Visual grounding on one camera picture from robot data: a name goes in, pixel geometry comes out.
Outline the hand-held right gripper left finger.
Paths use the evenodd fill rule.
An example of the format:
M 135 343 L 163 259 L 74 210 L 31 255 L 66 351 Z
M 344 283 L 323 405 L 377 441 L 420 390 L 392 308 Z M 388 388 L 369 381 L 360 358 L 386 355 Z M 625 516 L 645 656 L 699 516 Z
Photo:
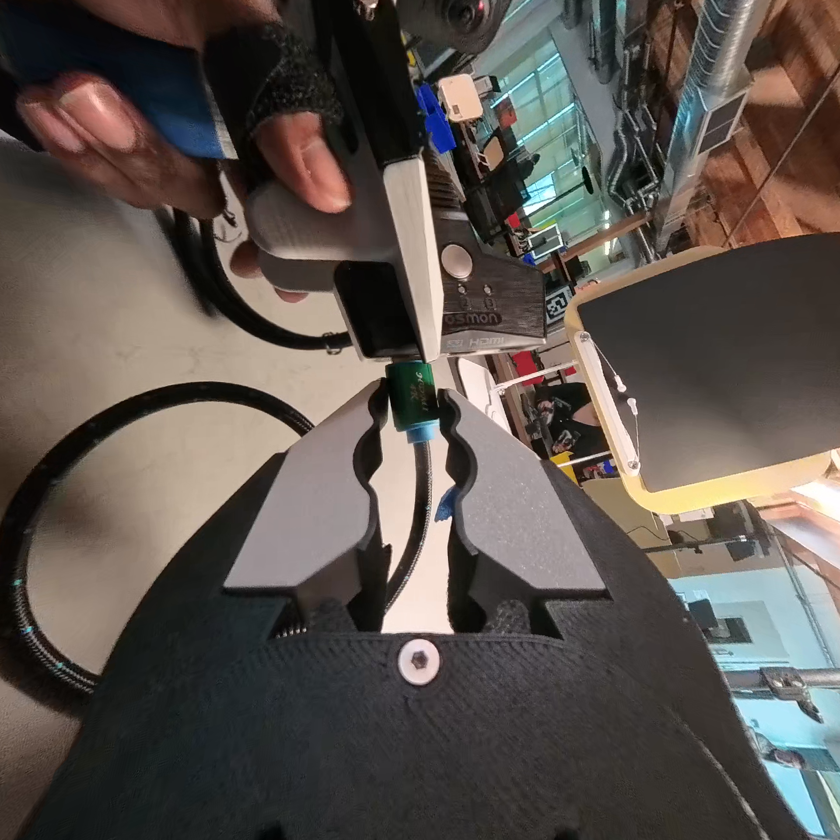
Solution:
M 375 380 L 288 449 L 226 592 L 284 595 L 304 618 L 335 601 L 357 629 L 382 629 L 391 551 L 371 478 L 388 408 L 386 383 Z

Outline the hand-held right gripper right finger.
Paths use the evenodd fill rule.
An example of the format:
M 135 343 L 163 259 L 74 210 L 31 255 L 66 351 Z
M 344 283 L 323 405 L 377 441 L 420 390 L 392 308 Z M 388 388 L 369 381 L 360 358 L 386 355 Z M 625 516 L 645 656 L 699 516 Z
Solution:
M 451 621 L 489 621 L 505 602 L 532 618 L 550 602 L 612 597 L 553 480 L 565 475 L 459 392 L 438 392 L 455 496 L 448 538 Z

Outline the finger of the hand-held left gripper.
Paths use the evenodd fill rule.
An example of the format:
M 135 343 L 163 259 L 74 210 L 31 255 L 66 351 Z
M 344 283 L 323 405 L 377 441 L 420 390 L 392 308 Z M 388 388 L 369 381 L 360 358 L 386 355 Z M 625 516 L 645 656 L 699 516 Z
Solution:
M 403 300 L 419 353 L 431 363 L 441 354 L 445 294 L 423 157 L 387 165 L 383 183 L 404 267 Z
M 279 182 L 267 182 L 248 197 L 245 220 L 260 270 L 281 291 L 331 292 L 339 264 L 388 264 L 398 255 L 380 177 L 356 185 L 351 205 L 335 214 L 305 204 Z

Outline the black hdmi switch box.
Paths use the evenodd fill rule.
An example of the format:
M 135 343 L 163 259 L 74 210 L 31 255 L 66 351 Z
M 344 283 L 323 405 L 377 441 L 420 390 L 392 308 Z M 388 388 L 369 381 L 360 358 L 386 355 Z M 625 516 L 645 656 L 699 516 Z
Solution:
M 360 356 L 432 362 L 545 345 L 543 274 L 484 244 L 462 211 L 435 208 L 432 219 L 436 274 L 421 269 L 412 284 L 400 251 L 336 267 L 335 297 Z

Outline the person's left hand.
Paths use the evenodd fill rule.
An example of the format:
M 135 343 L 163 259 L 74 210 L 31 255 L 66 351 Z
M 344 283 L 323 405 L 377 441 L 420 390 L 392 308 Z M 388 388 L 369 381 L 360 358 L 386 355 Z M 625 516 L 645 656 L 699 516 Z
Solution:
M 281 21 L 275 1 L 82 1 L 68 5 L 138 35 L 203 51 L 233 27 Z M 170 146 L 110 79 L 86 71 L 25 87 L 15 108 L 23 124 L 75 177 L 133 207 L 172 207 L 201 221 L 226 208 L 219 164 Z M 324 135 L 322 116 L 293 110 L 262 122 L 253 138 L 272 174 L 305 204 L 346 211 L 351 184 Z

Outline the pale grey box device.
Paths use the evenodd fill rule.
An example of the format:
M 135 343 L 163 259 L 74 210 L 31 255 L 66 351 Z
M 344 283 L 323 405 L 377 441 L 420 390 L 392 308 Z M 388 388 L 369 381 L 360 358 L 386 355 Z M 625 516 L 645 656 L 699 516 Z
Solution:
M 451 123 L 470 123 L 482 117 L 480 95 L 473 77 L 468 73 L 440 78 L 437 99 Z

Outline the white desk lamp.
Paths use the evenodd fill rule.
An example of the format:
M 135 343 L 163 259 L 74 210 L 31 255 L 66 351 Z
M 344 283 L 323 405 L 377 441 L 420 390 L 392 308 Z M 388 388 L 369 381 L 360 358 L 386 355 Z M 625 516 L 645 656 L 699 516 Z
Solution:
M 838 233 L 690 248 L 564 326 L 626 492 L 677 514 L 824 477 L 838 450 Z

